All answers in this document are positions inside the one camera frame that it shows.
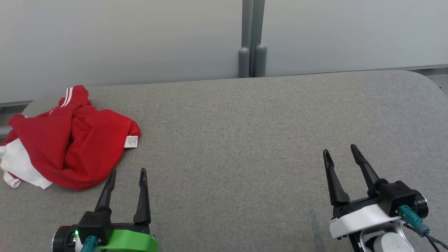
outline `teal connector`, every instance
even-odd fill
[[[423,220],[407,205],[400,206],[398,215],[407,223],[409,223],[420,237],[429,233],[429,227],[423,224]]]
[[[98,247],[98,241],[96,240],[96,237],[90,235],[84,242],[81,252],[95,252],[96,247]]]

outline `white stripe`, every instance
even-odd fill
[[[69,97],[69,88],[67,88],[67,90],[65,90],[65,100],[64,100],[64,103],[61,105],[61,107],[63,107],[65,105],[68,97]]]
[[[64,102],[64,104],[62,104],[61,107],[67,106],[67,104],[69,104],[70,100],[72,99],[72,93],[73,93],[73,87],[69,88],[69,97],[66,100],[66,102]]]

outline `floor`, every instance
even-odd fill
[[[421,69],[412,70],[412,72],[425,75],[441,87],[443,93],[448,96],[448,68]]]
[[[441,87],[443,93],[448,96],[448,68],[434,68],[412,70],[413,72],[422,74]],[[22,113],[26,105],[17,105],[10,107],[0,107],[0,143],[5,141],[5,136],[10,131],[8,120],[16,113]]]

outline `white fabric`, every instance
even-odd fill
[[[20,139],[16,139],[0,148],[0,167],[5,171],[4,180],[11,187],[16,188],[20,183],[11,180],[7,171],[35,186],[45,189],[53,183],[44,178],[31,164],[30,156],[26,152]]]
[[[20,183],[22,183],[22,180],[14,178],[7,171],[3,172],[4,172],[3,179],[10,187],[17,188],[20,185]]]

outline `white wall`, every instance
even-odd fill
[[[237,77],[241,0],[1,0],[0,103]]]
[[[446,0],[266,0],[266,75],[448,64]]]

